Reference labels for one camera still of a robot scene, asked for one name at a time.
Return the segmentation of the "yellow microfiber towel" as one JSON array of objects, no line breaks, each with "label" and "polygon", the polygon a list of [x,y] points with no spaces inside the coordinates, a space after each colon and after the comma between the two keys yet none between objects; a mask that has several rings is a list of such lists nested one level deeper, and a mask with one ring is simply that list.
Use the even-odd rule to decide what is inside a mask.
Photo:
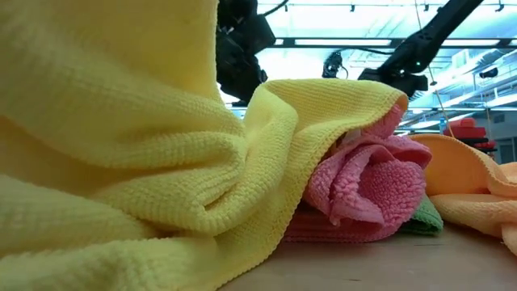
[{"label": "yellow microfiber towel", "polygon": [[276,80],[235,116],[217,0],[0,0],[0,291],[215,291],[401,92]]}]

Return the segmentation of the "green microfiber towel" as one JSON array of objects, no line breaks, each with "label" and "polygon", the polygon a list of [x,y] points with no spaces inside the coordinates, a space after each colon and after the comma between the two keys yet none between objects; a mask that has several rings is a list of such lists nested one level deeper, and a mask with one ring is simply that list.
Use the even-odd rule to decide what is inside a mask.
[{"label": "green microfiber towel", "polygon": [[436,236],[443,231],[443,220],[431,203],[428,196],[424,196],[419,207],[409,221],[399,228],[399,233]]}]

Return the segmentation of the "black overhead frame beam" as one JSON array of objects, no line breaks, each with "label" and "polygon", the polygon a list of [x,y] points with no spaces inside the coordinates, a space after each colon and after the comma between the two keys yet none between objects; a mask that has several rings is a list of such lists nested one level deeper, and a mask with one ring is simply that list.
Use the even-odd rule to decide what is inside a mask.
[{"label": "black overhead frame beam", "polygon": [[[372,49],[395,49],[404,39],[402,38],[278,38],[273,46],[275,48],[341,48],[361,47]],[[441,47],[444,49],[517,49],[516,38],[455,38],[447,39]]]}]

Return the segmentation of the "large orange microfiber towel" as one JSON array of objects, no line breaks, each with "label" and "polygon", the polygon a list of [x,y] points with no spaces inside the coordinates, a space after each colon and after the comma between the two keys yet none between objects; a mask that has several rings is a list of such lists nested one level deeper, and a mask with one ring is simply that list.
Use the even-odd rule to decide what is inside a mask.
[{"label": "large orange microfiber towel", "polygon": [[500,238],[517,256],[517,162],[498,164],[455,138],[413,135],[428,147],[426,193],[449,223]]}]

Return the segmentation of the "bunched pink microfiber towel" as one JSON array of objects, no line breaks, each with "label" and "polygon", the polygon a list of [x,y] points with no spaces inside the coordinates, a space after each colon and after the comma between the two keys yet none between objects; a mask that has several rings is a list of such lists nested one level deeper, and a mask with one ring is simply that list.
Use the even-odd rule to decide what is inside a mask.
[{"label": "bunched pink microfiber towel", "polygon": [[366,243],[394,234],[425,196],[431,151],[394,130],[394,105],[365,129],[340,137],[314,169],[284,240]]}]

